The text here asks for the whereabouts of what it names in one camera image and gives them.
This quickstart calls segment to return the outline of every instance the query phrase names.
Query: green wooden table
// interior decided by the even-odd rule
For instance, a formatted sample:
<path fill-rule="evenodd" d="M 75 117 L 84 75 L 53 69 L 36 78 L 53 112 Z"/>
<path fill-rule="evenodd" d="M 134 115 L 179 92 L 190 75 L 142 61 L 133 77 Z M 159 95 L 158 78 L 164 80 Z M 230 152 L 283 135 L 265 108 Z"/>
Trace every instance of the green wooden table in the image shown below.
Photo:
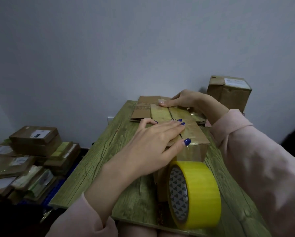
<path fill-rule="evenodd" d="M 53 197 L 50 206 L 68 208 L 93 182 L 103 164 L 132 138 L 138 127 L 138 123 L 129 121 L 135 104 L 136 101 L 130 100 L 124 104 Z M 112 218 L 196 236 L 271 236 L 253 201 L 227 171 L 221 153 L 209 135 L 209 128 L 201 127 L 201 129 L 211 142 L 205 164 L 213 172 L 221 193 L 222 212 L 219 224 L 215 228 L 178 230 L 169 214 L 168 206 L 161 206 L 160 211 L 152 175 L 135 180 L 122 193 L 112 211 Z M 158 213 L 161 213 L 162 221 L 158 219 Z"/>

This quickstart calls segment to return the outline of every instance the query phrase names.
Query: blue painted fingernail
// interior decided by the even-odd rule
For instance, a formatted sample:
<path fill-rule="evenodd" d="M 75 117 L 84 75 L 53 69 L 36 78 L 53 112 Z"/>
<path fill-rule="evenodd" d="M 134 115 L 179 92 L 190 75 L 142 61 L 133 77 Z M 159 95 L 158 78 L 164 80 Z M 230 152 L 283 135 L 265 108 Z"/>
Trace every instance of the blue painted fingernail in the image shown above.
<path fill-rule="evenodd" d="M 184 140 L 184 142 L 185 142 L 185 146 L 188 146 L 188 145 L 190 144 L 191 141 L 192 141 L 192 140 L 189 139 L 189 138 L 187 138 L 186 140 Z"/>

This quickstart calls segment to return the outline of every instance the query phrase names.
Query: pink sleeve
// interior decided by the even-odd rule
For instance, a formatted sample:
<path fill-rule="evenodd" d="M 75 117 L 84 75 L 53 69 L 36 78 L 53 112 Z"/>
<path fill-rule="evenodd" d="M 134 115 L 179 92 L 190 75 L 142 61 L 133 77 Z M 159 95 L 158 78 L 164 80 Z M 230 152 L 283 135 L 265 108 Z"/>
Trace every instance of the pink sleeve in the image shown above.
<path fill-rule="evenodd" d="M 51 236 L 111 236 L 118 237 L 114 220 L 109 217 L 105 228 L 97 212 L 89 205 L 84 194 L 52 224 L 46 237 Z"/>
<path fill-rule="evenodd" d="M 295 157 L 239 110 L 230 110 L 210 132 L 230 174 L 254 201 L 273 236 L 295 236 Z"/>

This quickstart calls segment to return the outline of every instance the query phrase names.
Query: tape roll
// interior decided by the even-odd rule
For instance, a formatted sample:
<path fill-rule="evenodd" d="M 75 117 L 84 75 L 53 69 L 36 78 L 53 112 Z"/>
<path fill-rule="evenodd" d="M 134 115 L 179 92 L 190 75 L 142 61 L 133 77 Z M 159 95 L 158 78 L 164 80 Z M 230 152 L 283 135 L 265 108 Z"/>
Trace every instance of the tape roll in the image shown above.
<path fill-rule="evenodd" d="M 219 188 L 212 172 L 202 162 L 171 161 L 167 198 L 179 229 L 213 227 L 220 219 Z"/>

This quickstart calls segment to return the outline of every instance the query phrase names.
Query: wall outlet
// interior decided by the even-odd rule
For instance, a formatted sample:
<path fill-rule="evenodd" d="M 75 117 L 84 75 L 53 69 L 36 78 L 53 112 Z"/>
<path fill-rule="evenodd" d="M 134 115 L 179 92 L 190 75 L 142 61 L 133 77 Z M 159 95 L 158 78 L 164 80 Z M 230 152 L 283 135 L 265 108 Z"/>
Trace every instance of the wall outlet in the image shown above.
<path fill-rule="evenodd" d="M 108 125 L 113 120 L 114 116 L 108 116 Z"/>

